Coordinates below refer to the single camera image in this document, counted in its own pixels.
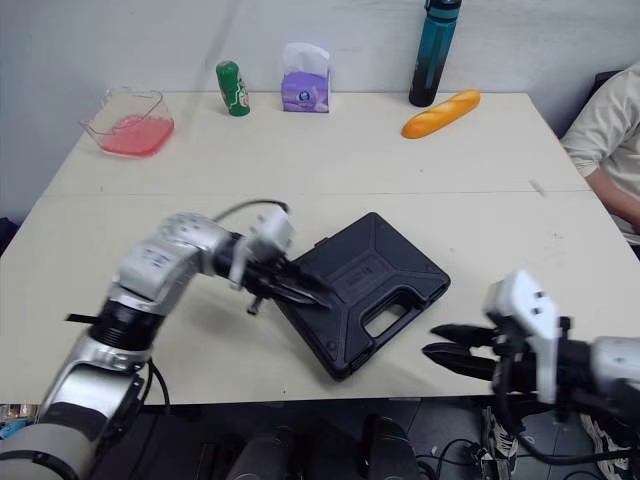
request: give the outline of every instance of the green bottle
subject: green bottle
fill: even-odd
[[[226,61],[216,65],[218,85],[229,113],[241,117],[249,113],[249,95],[240,75],[237,63]]]

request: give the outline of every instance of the white table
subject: white table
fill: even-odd
[[[292,207],[292,255],[368,211],[452,278],[450,290],[361,370],[333,381],[267,302],[197,278],[165,321],[154,358],[175,403],[484,394],[489,385],[422,356],[435,325],[487,323],[487,287],[524,267],[575,317],[572,336],[640,335],[640,264],[523,94],[487,94],[420,140],[399,131],[404,96],[337,94],[329,115],[283,113],[253,94],[245,118],[217,93],[170,94],[176,131],[154,157],[100,153],[83,135],[0,263],[0,403],[39,402],[94,314],[117,262],[178,211],[214,214],[248,197]],[[250,167],[253,175],[243,172]],[[243,231],[257,210],[230,218]],[[159,402],[154,384],[150,400]]]

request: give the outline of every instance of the clear glass container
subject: clear glass container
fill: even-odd
[[[107,153],[148,157],[156,153],[173,132],[173,118],[162,93],[109,90],[92,120],[80,122]]]

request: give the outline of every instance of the robotic arm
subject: robotic arm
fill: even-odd
[[[560,419],[570,411],[605,413],[640,429],[640,338],[600,337],[592,344],[570,340],[571,321],[558,317],[555,303],[525,271],[516,271],[489,290],[485,314],[496,328],[441,325],[432,330],[449,342],[427,345],[423,353],[445,368],[493,382],[504,425],[520,437],[507,394],[536,392]],[[471,349],[489,346],[498,361]],[[588,456],[557,458],[521,444],[539,460],[557,465],[583,463]],[[633,452],[608,452],[607,458]]]
[[[229,277],[236,289],[263,298],[322,305],[304,291],[320,280],[285,258],[293,233],[275,208],[242,236],[197,214],[177,214],[135,245],[121,262],[97,317],[84,330],[45,396],[38,422],[0,443],[0,477],[85,478],[101,442],[122,435],[135,417],[144,384],[138,375],[151,356],[165,317],[194,275]]]

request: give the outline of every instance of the baguette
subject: baguette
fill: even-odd
[[[446,102],[412,117],[402,128],[402,135],[407,138],[420,138],[469,113],[480,103],[480,92],[465,90],[457,93]]]

